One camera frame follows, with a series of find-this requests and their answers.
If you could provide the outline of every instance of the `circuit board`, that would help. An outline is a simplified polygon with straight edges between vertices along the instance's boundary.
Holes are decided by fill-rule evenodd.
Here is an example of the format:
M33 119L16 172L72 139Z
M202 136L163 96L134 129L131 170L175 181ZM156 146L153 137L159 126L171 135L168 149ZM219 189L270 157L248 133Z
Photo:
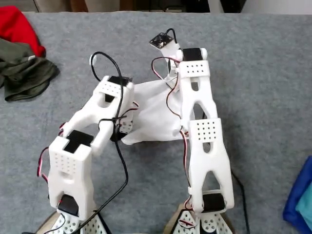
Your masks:
M168 43L173 41L173 38L165 33L159 33L156 37L150 40L150 44L161 50Z

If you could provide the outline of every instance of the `white 3d-printed leg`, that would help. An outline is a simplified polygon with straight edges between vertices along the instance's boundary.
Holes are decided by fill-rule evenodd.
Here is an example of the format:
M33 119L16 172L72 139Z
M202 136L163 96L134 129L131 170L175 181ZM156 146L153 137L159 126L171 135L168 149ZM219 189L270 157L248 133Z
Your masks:
M190 121L190 183L192 206L196 213L203 211L202 186L207 172L212 171L220 185L225 200L225 208L234 206L234 195L230 161L224 147L221 120L201 119ZM205 152L203 143L210 143L210 151Z
M189 131L191 145L189 193L192 195L191 203L197 215L203 211L202 186L209 171L214 173L225 201L225 208L219 212L234 206L230 161L223 143L221 120L217 116L212 97L209 64L205 60L207 51L203 48L200 50L204 60L182 61L178 67L182 95L181 126ZM182 60L181 50L177 51L176 57ZM197 83L197 90L192 88L192 82ZM207 119L191 120L195 103L201 106ZM209 152L204 151L204 143L210 144Z
M121 87L108 81L109 76L103 80L93 91L93 95L83 108L64 124L63 136L58 136L49 146L50 172L48 187L50 204L58 208L63 195L74 198L78 205L78 218L86 220L96 208L93 200L94 187L91 180L92 156L99 156L110 139L114 124L111 121L101 121L102 118L115 117L120 102ZM109 103L105 95L114 99ZM120 109L121 116L131 107L134 97L134 85L129 82L123 87L123 102ZM127 120L132 120L132 112L127 113ZM81 131L90 124L99 124L99 132L90 146L80 144L75 152L71 153L64 148L69 142L66 137L73 131Z

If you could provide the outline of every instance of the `perforated plate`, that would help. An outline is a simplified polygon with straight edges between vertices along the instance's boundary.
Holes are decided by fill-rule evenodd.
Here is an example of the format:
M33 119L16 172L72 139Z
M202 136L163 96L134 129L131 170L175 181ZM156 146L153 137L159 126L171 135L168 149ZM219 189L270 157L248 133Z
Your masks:
M131 132L132 127L133 127L132 122L124 121L121 123L121 127L120 127L119 131L121 133L129 133L129 132Z
M60 215L56 222L54 223L51 229L58 228L64 222L64 218ZM63 234L64 233L72 233L76 228L78 223L65 221L65 224L55 231L50 232L49 234ZM107 234L99 216L95 216L83 229L80 230L80 234Z
M192 224L195 224L195 220L191 216L191 213L189 211L183 211L181 216L178 218L179 220L185 220L187 222L190 222ZM193 228L185 228L183 227L180 222L176 223L175 229L172 232L172 234L195 234L195 227Z
M203 143L215 141L220 131L222 133L219 118L192 120L190 121L190 128L192 137Z
M111 95L113 97L120 97L121 87L120 84L115 84L109 81L106 81L102 86L97 87L98 92Z
M179 69L181 78L210 76L207 60L183 61L180 63Z
M76 173L76 160L72 157L52 153L51 161L54 166L67 174L74 175Z
M195 223L191 213L189 211L183 211L179 219L183 219L188 222ZM201 227L206 233L213 233L216 231L216 234L232 234L231 229L226 224L225 220L220 214L202 214L201 216ZM179 222L176 223L172 234L199 234L200 228L193 227L186 229L182 227Z
M220 214L202 214L201 226L207 233L212 233L217 229L217 234L232 234L231 229Z

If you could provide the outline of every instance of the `red cloth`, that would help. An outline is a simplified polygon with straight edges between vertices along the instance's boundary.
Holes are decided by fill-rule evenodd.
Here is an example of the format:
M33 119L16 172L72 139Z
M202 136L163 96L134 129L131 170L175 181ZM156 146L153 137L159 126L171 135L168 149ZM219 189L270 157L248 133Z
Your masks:
M39 44L30 23L15 6L0 7L0 38L10 42L27 43L36 56L44 56L45 48Z

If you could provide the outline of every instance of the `hole pattern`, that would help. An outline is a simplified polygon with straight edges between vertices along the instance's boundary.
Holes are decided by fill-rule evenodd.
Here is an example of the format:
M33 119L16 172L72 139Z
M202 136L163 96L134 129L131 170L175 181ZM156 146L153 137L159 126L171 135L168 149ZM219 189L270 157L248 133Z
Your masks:
M99 91L104 94L119 97L121 93L121 87L119 84L114 84L107 81L102 85L102 87L99 88Z
M74 175L76 173L76 163L76 160L71 157L54 153L54 165L64 173Z
M184 61L180 63L180 74L182 78L209 76L208 61Z
M195 223L195 220L193 219L193 217L191 216L189 211L184 211L179 220L185 220L187 222L190 222L192 224ZM195 228L190 228L190 229L186 229L184 227L182 227L179 222L177 223L177 225L175 226L175 230L173 231L173 234L194 234L195 233Z
M64 219L60 215L51 229L55 229L55 228L59 227L63 222L64 222ZM68 220L65 222L65 224L62 228L51 232L51 234L59 234L59 233L63 234L63 232L65 234L72 233L75 230L75 228L77 227L77 225L79 226L79 224L77 224L75 222L71 223L71 221ZM105 229L104 229L104 227L103 227L98 216L96 216L94 219L92 219L85 226L84 231L85 231L84 232L85 234L107 234L107 232L105 231Z
M201 218L202 228L207 233L212 233L216 229L219 230L219 234L231 234L232 231L227 226L226 222L220 214L204 214Z
M121 133L129 133L132 130L132 123L131 122L123 122L119 131Z
M217 139L217 122L211 119L199 119L191 122L192 133L201 142L213 142Z

